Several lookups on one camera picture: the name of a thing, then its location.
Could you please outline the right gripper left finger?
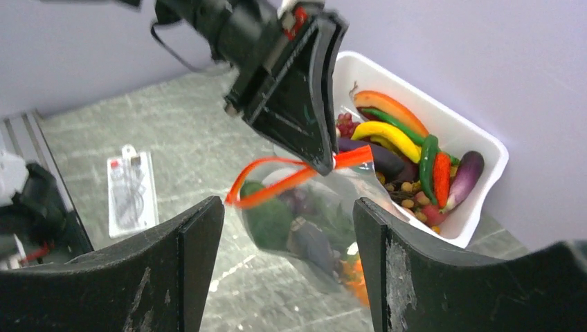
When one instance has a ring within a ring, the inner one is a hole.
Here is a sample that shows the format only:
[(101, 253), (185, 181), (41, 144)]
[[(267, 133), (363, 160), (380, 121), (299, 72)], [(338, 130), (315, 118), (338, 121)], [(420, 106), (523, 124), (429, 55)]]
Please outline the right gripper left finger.
[(1, 272), (2, 331), (198, 331), (224, 224), (210, 196), (65, 264)]

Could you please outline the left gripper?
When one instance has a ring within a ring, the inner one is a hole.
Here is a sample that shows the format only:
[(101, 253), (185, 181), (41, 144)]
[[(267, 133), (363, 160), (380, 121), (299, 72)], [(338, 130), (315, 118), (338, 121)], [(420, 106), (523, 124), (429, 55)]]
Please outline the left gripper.
[(334, 63), (348, 23), (320, 1), (198, 1), (197, 32), (240, 74), (226, 112), (320, 175), (334, 168)]

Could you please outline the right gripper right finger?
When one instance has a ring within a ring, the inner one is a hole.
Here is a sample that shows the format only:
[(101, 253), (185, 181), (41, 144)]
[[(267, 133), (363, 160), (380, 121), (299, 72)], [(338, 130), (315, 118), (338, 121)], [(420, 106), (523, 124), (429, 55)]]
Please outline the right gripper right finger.
[(469, 252), (367, 198), (353, 221), (375, 331), (585, 331), (586, 242)]

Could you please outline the toy dark grapes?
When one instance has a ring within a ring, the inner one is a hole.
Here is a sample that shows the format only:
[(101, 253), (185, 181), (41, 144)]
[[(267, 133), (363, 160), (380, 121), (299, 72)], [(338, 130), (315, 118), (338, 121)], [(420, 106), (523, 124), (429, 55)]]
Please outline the toy dark grapes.
[(319, 196), (310, 189), (296, 187), (285, 190), (278, 195), (278, 199), (287, 205), (294, 216), (317, 216), (319, 213)]

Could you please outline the clear zip top bag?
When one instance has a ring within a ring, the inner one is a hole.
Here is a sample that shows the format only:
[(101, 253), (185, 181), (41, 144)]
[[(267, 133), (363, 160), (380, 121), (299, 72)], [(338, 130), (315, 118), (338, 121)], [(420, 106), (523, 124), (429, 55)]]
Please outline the clear zip top bag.
[(390, 211), (388, 185), (406, 163), (377, 145), (361, 143), (338, 154), (321, 176), (297, 158), (270, 156), (247, 165), (226, 196), (261, 251), (285, 257), (322, 293), (348, 292), (369, 304), (354, 202), (369, 198)]

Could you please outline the toy green avocado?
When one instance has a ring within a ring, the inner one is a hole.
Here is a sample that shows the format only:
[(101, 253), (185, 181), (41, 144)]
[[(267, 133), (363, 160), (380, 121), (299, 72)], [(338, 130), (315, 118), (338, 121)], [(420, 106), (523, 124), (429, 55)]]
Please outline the toy green avocado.
[(242, 210), (245, 228), (260, 250), (287, 251), (287, 239), (294, 215), (278, 198)]

